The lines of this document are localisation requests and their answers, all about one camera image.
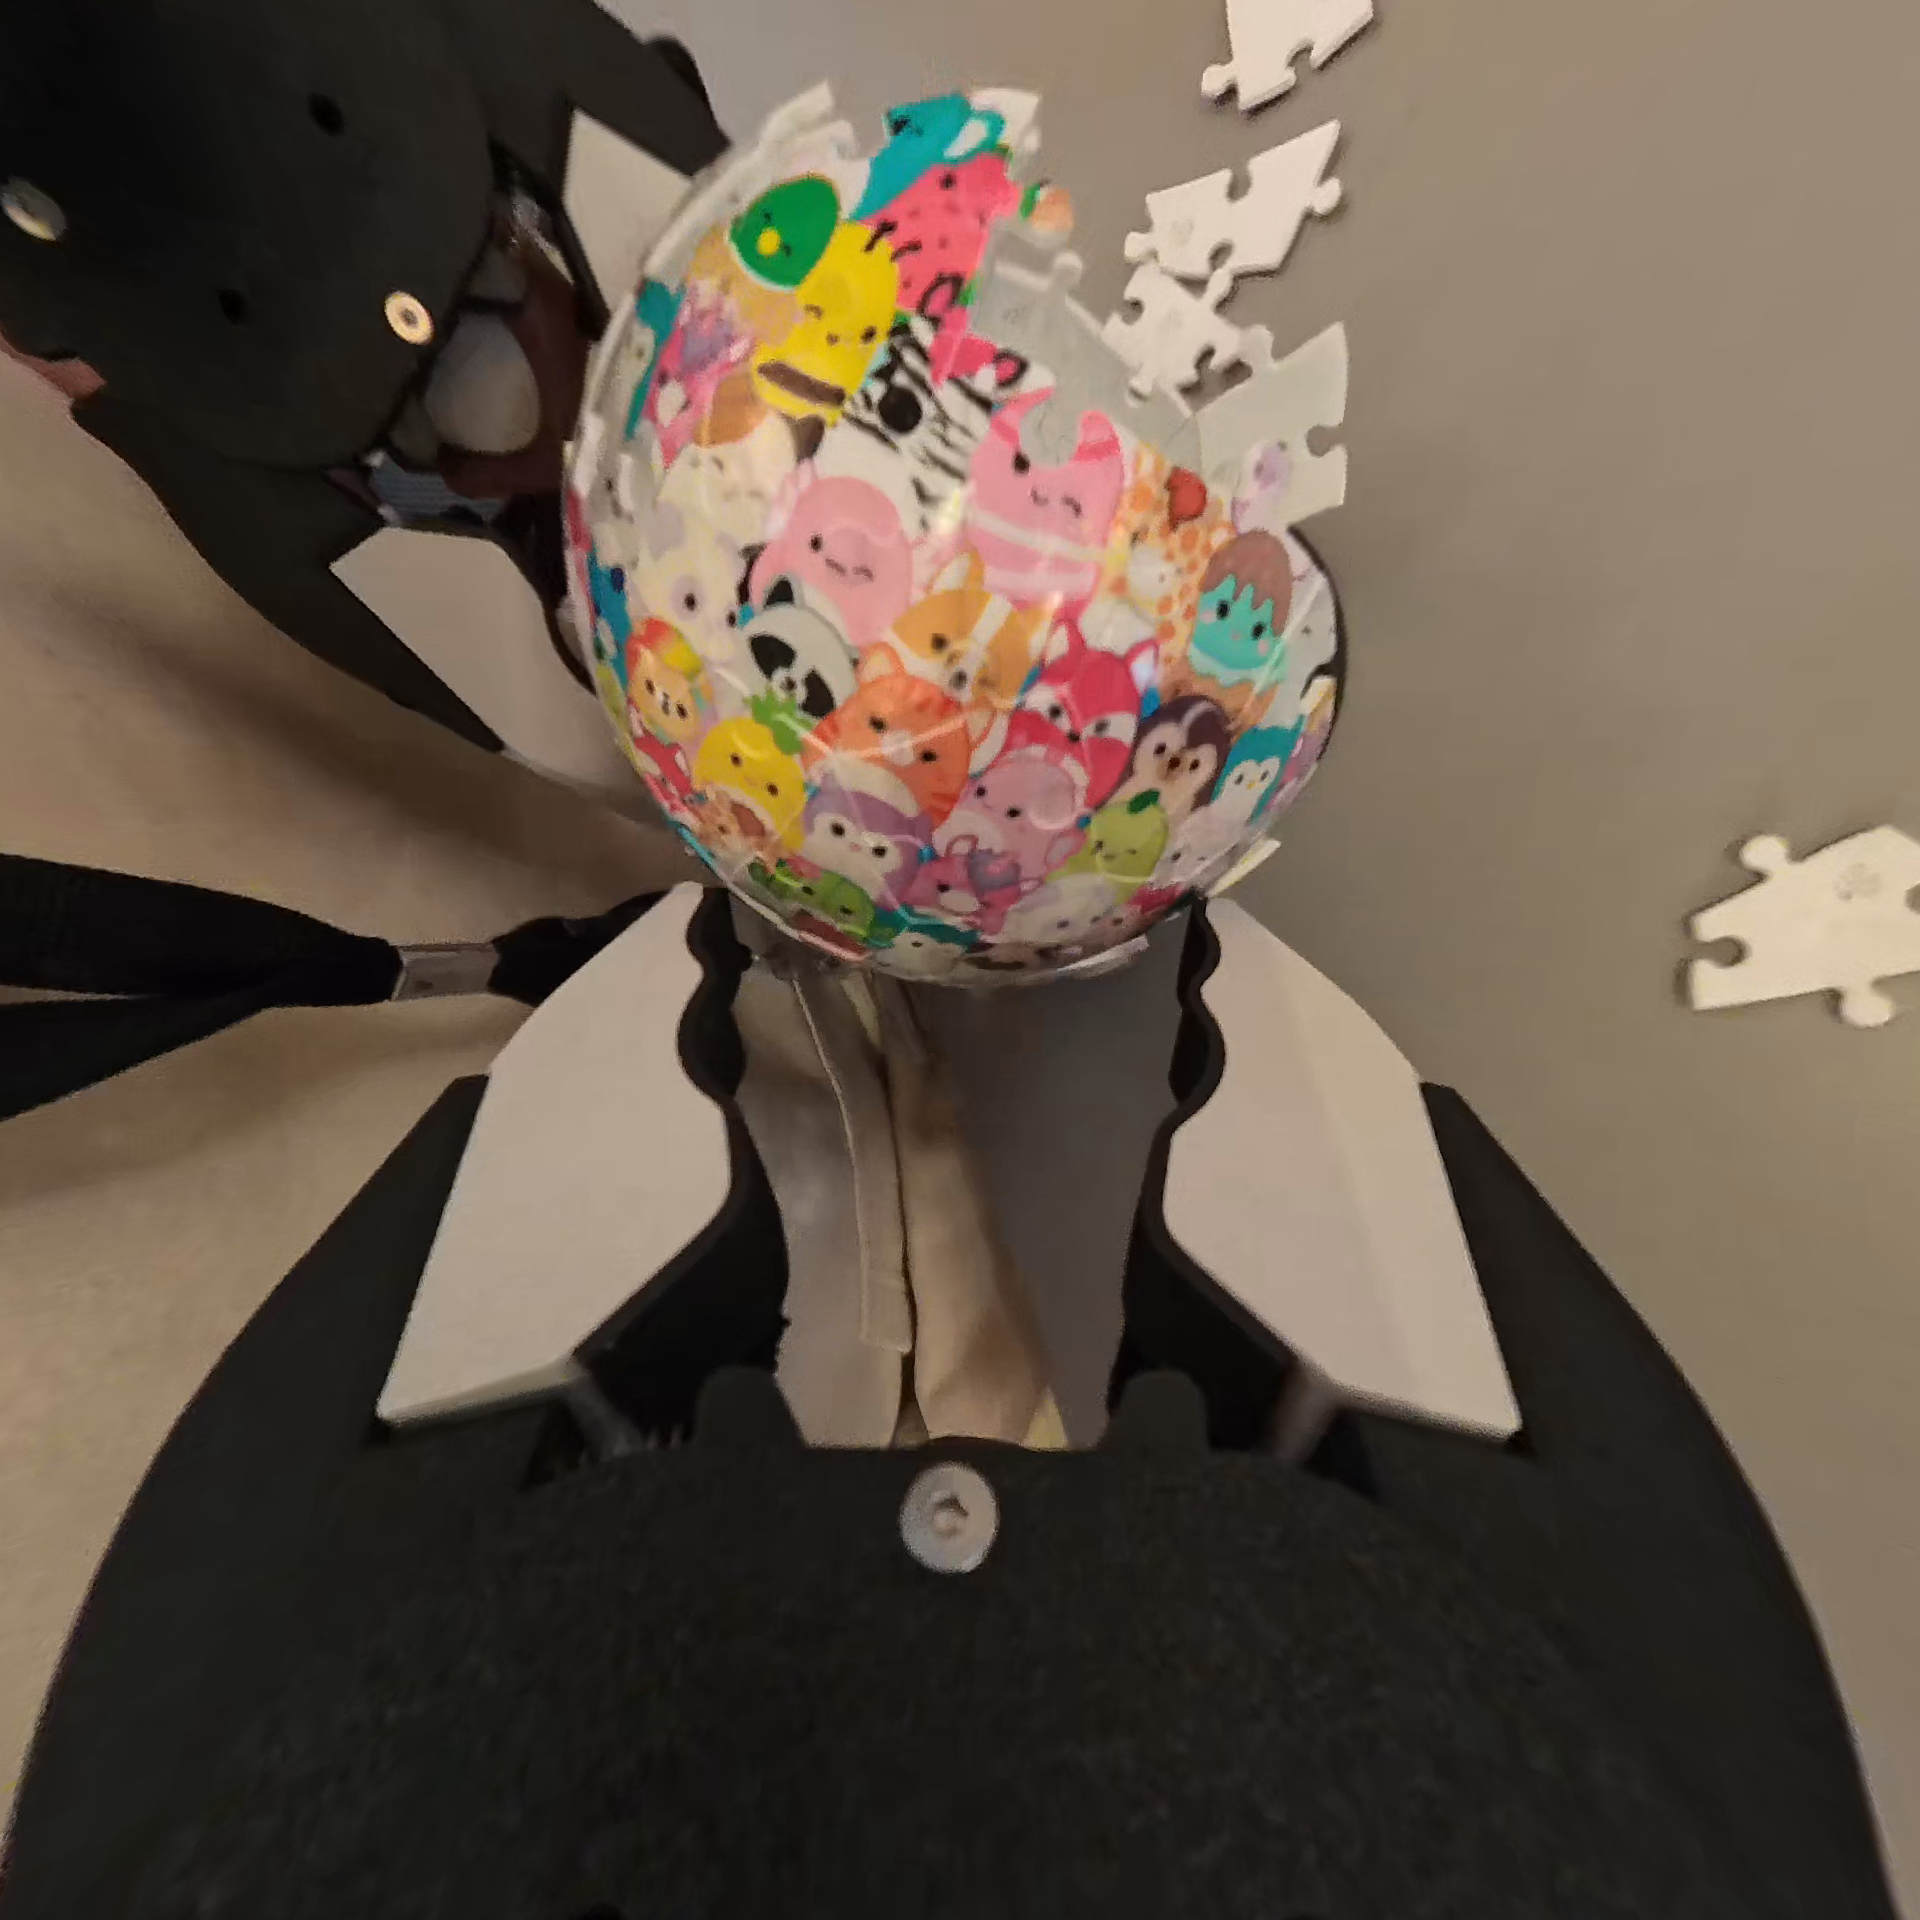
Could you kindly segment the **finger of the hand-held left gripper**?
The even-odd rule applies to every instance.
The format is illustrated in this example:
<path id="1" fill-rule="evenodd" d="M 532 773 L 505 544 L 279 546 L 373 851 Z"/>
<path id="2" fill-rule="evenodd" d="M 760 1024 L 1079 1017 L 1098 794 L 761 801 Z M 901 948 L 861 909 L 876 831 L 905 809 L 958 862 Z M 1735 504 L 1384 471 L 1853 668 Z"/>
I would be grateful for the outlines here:
<path id="1" fill-rule="evenodd" d="M 370 535 L 329 569 L 500 756 L 611 812 L 648 807 L 566 619 L 498 540 Z"/>

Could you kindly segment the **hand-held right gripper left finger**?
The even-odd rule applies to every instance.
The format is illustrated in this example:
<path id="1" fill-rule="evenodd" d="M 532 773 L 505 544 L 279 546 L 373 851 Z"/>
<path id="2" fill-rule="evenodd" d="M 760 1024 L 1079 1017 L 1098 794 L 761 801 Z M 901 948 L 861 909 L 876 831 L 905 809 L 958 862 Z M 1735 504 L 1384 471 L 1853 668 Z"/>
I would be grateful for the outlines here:
<path id="1" fill-rule="evenodd" d="M 381 1384 L 387 1428 L 550 1397 L 650 1437 L 772 1373 L 788 1248 L 740 1105 L 752 956 L 663 892 L 495 1055 Z"/>

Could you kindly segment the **colourful puzzle ball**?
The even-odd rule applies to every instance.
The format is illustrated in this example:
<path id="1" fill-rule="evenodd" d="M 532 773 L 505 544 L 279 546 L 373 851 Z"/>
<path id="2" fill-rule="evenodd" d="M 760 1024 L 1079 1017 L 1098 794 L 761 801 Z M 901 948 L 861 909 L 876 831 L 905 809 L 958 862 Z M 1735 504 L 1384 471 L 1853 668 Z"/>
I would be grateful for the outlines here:
<path id="1" fill-rule="evenodd" d="M 1078 299 L 1040 97 L 861 140 L 828 86 L 699 171 L 566 448 L 572 612 L 679 841 L 844 965 L 1092 969 L 1264 858 L 1338 722 L 1303 525 L 1349 344 L 1135 396 Z M 1235 283 L 1226 288 L 1217 311 Z"/>

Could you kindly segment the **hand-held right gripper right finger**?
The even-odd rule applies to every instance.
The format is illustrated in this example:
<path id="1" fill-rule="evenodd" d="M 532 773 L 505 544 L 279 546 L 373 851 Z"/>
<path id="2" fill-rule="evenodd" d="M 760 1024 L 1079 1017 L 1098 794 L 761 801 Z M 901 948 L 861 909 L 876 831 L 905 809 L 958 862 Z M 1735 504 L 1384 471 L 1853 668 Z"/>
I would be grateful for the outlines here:
<path id="1" fill-rule="evenodd" d="M 1348 1411 L 1515 1437 L 1518 1393 L 1411 1062 L 1232 899 L 1189 913 L 1175 983 L 1115 1387 L 1186 1376 L 1217 1447 L 1315 1447 Z"/>

